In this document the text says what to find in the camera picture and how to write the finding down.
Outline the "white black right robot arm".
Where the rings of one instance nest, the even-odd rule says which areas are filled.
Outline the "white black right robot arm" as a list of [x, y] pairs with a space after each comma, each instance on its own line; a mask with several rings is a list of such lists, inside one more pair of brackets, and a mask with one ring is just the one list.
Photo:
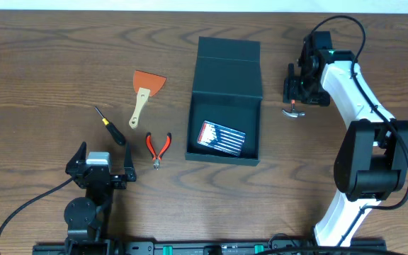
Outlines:
[[397, 120], [370, 90], [350, 50], [336, 50], [328, 31], [307, 35], [295, 75], [289, 64], [283, 102], [335, 103], [346, 134], [334, 162], [336, 194], [314, 226], [317, 245], [349, 247], [371, 210], [402, 189], [408, 172], [408, 120]]

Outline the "blue drill bit case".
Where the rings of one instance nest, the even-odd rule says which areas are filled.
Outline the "blue drill bit case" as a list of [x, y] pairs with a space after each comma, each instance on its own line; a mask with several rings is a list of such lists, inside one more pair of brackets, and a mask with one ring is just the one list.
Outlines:
[[242, 153], [246, 134], [244, 132], [205, 120], [197, 143], [220, 152], [238, 157]]

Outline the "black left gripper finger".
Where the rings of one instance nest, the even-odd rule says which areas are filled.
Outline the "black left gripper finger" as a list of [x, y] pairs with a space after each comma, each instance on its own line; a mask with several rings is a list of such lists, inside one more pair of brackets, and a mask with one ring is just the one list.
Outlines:
[[74, 171], [86, 161], [86, 142], [82, 142], [74, 156], [66, 165], [66, 171]]
[[134, 173], [134, 166], [132, 162], [130, 144], [128, 142], [126, 143], [126, 146], [125, 146], [125, 156], [124, 156], [123, 168], [124, 168], [125, 174]]

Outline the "small steel claw hammer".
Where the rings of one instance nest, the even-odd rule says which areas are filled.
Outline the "small steel claw hammer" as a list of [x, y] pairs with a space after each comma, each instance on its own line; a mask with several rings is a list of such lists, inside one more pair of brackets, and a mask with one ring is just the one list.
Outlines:
[[282, 109], [284, 115], [288, 116], [289, 118], [299, 118], [304, 117], [304, 111], [298, 111], [295, 108], [295, 100], [298, 97], [298, 87], [300, 85], [300, 77], [295, 76], [294, 64], [290, 63], [288, 65], [288, 75], [285, 78], [284, 85], [283, 85], [283, 102], [289, 103], [291, 105], [290, 110]]

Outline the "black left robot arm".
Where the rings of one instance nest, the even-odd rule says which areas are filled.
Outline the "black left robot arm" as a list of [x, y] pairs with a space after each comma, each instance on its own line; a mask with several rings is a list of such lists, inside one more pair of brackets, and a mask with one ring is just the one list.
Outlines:
[[130, 146], [125, 146], [124, 172], [111, 173], [111, 156], [107, 152], [87, 152], [83, 142], [69, 160], [65, 172], [84, 197], [75, 198], [64, 209], [68, 225], [65, 240], [66, 254], [124, 254], [125, 245], [108, 236], [108, 223], [115, 190], [125, 190], [137, 180]]

